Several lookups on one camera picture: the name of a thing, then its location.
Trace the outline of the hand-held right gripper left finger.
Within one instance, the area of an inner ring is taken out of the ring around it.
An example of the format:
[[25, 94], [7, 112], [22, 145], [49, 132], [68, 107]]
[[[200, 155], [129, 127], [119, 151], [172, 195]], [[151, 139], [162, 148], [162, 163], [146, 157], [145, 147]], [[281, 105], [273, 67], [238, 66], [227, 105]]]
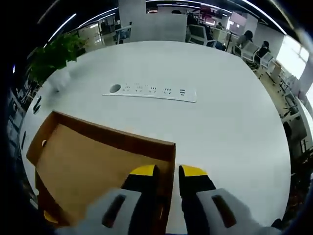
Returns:
[[140, 166], [130, 172], [121, 188], [113, 188], [87, 207], [75, 226], [57, 235], [148, 235], [157, 205], [159, 168]]

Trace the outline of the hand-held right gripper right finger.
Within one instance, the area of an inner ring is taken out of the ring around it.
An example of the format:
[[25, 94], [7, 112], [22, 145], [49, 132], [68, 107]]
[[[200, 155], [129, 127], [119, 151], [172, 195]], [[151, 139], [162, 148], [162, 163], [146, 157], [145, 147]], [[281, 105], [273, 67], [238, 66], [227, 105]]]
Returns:
[[181, 207], [189, 235], [280, 235], [276, 226], [256, 222], [247, 205], [224, 188], [216, 188], [200, 168], [179, 166]]

